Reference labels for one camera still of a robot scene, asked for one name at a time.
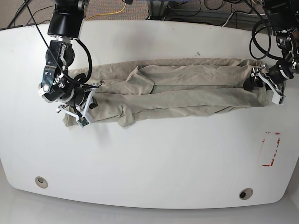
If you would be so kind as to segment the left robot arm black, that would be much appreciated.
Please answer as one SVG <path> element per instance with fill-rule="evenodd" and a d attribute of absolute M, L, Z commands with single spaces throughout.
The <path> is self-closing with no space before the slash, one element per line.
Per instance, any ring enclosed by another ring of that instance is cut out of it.
<path fill-rule="evenodd" d="M 276 64 L 270 68 L 263 65 L 260 69 L 252 69 L 251 75 L 243 84 L 243 88 L 252 91 L 255 87 L 268 86 L 273 91 L 272 102 L 282 104 L 286 81 L 294 78 L 294 73 L 299 72 L 299 3 L 295 0 L 263 0 L 262 8 L 266 18 L 257 12 L 253 6 L 245 3 L 260 18 L 253 26 L 250 44 L 263 53 L 262 57 L 255 57 L 250 51 L 250 55 L 261 60 L 266 57 L 276 60 Z M 263 29 L 267 30 L 269 45 L 264 50 L 257 42 L 256 35 Z M 282 56 L 274 56 L 270 53 L 271 35 L 270 31 L 275 32 L 276 43 L 282 51 Z"/>

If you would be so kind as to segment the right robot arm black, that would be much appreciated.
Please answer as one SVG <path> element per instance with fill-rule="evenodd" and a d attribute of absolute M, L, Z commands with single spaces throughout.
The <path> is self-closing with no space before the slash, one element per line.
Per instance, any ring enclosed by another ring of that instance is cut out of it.
<path fill-rule="evenodd" d="M 46 65 L 38 91 L 47 102 L 61 102 L 57 112 L 65 112 L 74 117 L 81 127 L 93 121 L 88 111 L 97 107 L 94 94 L 101 86 L 100 83 L 87 83 L 92 74 L 92 58 L 87 47 L 79 39 L 88 5 L 87 0 L 54 1 L 54 13 L 48 35 L 55 39 L 46 45 Z M 74 78 L 68 75 L 68 68 L 75 57 L 72 40 L 84 49 L 88 59 L 87 73 L 80 73 Z"/>

